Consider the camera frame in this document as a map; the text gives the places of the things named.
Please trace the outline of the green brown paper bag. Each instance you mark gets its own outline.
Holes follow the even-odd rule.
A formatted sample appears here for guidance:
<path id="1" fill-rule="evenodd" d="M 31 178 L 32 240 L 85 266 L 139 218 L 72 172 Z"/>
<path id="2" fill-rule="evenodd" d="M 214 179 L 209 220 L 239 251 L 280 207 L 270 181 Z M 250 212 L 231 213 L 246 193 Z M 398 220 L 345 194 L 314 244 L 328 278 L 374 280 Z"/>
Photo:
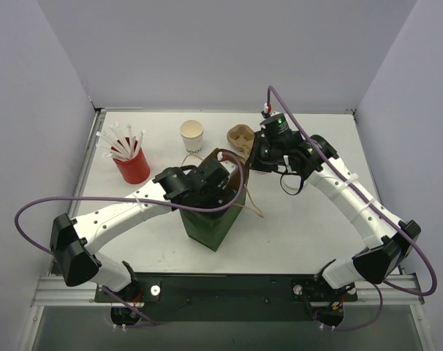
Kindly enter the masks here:
<path id="1" fill-rule="evenodd" d="M 215 148 L 203 161 L 209 159 L 217 160 L 219 152 L 230 152 L 236 155 L 232 151 L 228 151 L 223 148 Z M 196 242 L 216 252 L 220 247 L 225 236 L 230 231 L 231 227 L 235 223 L 239 213 L 242 209 L 250 210 L 260 218 L 264 218 L 262 210 L 255 205 L 251 194 L 248 190 L 249 182 L 249 170 L 244 167 L 245 159 L 236 155 L 240 160 L 243 169 L 243 190 L 237 197 L 235 203 L 226 210 L 214 213 L 201 213 L 195 211 L 180 210 L 181 219 L 184 225 L 186 234 Z M 188 205 L 190 207 L 201 208 L 217 208 L 231 201 L 236 196 L 240 183 L 239 172 L 236 172 L 233 178 L 231 178 L 226 187 L 221 191 L 220 195 L 217 195 L 215 203 L 213 205 Z M 251 206 L 246 205 L 246 196 L 251 201 Z"/>

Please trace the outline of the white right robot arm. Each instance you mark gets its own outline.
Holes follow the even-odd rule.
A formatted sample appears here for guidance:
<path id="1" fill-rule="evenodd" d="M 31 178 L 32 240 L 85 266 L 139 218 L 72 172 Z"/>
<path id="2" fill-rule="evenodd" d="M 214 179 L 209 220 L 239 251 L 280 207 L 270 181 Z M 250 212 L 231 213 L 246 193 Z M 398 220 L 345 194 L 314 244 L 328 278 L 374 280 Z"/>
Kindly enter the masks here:
<path id="1" fill-rule="evenodd" d="M 389 212 L 351 173 L 320 135 L 305 139 L 290 129 L 284 114 L 264 113 L 246 162 L 250 170 L 300 177 L 300 185 L 321 191 L 349 220 L 365 244 L 349 259 L 328 263 L 319 276 L 333 289 L 356 281 L 382 283 L 406 258 L 421 228 Z"/>

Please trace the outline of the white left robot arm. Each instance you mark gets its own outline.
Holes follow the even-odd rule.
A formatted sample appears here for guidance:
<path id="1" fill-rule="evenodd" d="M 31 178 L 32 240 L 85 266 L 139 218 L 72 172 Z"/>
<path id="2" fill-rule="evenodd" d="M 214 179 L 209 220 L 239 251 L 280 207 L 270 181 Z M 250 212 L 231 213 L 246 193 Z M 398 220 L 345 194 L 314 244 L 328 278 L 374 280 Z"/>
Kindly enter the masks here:
<path id="1" fill-rule="evenodd" d="M 139 286 L 129 263 L 100 254 L 100 249 L 133 227 L 173 209 L 217 213 L 235 202 L 226 192 L 235 179 L 243 184 L 239 162 L 210 158 L 198 166 L 169 167 L 123 200 L 89 214 L 53 221 L 50 250 L 68 287 L 94 282 L 122 301 L 131 300 Z"/>

